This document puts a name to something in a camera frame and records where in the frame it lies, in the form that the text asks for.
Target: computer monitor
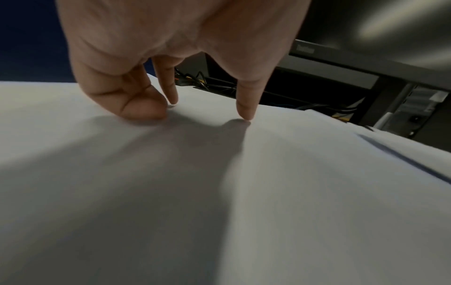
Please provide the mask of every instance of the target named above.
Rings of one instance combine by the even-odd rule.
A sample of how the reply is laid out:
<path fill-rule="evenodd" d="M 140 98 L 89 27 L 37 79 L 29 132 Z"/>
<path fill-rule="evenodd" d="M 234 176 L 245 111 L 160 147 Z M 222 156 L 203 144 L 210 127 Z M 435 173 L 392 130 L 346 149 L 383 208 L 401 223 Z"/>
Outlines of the computer monitor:
<path fill-rule="evenodd" d="M 451 91 L 451 1 L 313 0 L 290 55 Z"/>

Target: sheet of paper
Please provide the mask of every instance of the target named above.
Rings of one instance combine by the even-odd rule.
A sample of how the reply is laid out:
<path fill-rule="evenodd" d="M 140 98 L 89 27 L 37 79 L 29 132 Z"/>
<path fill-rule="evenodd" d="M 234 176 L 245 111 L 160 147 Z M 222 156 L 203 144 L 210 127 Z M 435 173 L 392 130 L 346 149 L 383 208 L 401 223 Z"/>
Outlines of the sheet of paper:
<path fill-rule="evenodd" d="M 0 84 L 2 285 L 451 280 L 449 184 L 368 130 L 179 93 L 137 124 L 76 85 Z"/>

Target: black screen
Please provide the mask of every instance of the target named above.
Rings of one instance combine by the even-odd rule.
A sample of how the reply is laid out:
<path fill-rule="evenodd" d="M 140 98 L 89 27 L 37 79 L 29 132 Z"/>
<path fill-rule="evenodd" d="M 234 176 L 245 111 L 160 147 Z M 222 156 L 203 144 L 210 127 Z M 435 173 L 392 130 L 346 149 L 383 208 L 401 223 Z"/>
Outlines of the black screen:
<path fill-rule="evenodd" d="M 297 39 L 451 71 L 451 0 L 312 0 Z"/>

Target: white surface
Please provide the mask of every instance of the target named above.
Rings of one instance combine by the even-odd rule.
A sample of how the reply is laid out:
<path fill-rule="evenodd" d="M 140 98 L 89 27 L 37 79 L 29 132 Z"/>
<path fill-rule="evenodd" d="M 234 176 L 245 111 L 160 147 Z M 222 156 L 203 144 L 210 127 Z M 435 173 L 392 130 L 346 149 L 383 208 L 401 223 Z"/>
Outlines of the white surface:
<path fill-rule="evenodd" d="M 76 85 L 0 84 L 2 285 L 449 283 L 450 186 L 356 134 L 442 173 L 448 153 L 179 93 L 138 125 Z"/>

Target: skin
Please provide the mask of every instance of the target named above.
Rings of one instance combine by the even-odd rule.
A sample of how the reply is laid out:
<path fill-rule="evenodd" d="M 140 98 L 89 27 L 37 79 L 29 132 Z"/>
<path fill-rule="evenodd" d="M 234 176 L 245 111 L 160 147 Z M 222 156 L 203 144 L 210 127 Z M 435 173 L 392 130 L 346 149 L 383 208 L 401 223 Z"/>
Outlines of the skin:
<path fill-rule="evenodd" d="M 310 0 L 57 0 L 81 89 L 130 120 L 162 119 L 176 104 L 174 67 L 206 52 L 238 80 L 236 107 L 251 120 Z M 151 84 L 152 59 L 167 98 Z"/>

